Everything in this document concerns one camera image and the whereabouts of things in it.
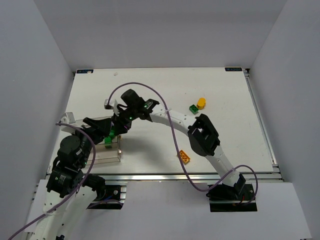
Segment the yellow round lego piece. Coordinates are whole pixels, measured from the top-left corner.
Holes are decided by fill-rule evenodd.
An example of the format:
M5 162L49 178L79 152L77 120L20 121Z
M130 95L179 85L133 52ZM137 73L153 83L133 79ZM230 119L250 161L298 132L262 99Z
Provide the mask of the yellow round lego piece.
M206 99L201 97L198 99L197 101L197 104L196 104L196 107L199 109L199 110L202 110L204 109L206 106Z

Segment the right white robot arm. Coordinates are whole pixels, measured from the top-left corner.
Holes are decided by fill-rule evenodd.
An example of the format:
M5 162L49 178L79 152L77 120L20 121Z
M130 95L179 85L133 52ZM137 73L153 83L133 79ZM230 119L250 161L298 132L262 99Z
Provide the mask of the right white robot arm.
M132 89L123 93L121 99L125 106L109 98L104 102L105 109L113 110L111 121L115 135L127 133L135 119L171 127L173 131L185 134L191 149L209 161L221 177L222 189L229 196L241 195L246 180L224 154L219 134L207 115L191 116L170 110L154 99L144 100Z

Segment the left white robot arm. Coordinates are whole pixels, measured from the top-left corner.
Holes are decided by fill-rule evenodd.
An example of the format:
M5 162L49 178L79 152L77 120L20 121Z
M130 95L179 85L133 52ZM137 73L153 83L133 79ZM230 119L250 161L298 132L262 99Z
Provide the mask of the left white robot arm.
M94 200L106 194L105 180L82 170L89 158L96 158L96 146L111 131L110 118L86 117L83 126L61 120L64 137L52 164L46 185L43 216L37 221L32 240L66 240L81 214Z

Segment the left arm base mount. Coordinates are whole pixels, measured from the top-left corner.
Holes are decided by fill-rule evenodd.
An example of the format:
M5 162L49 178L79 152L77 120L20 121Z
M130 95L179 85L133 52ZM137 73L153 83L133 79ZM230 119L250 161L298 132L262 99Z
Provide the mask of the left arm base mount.
M92 203L89 204L89 210L121 210L123 203L121 202L121 185L107 184L101 176L89 174L84 184L90 187L97 196Z

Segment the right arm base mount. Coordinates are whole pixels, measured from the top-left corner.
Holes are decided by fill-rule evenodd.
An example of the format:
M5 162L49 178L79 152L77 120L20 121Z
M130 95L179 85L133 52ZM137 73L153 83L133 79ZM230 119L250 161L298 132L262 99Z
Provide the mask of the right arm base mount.
M257 212L255 191L252 184L245 184L237 194L231 187L219 184L206 193L212 213Z

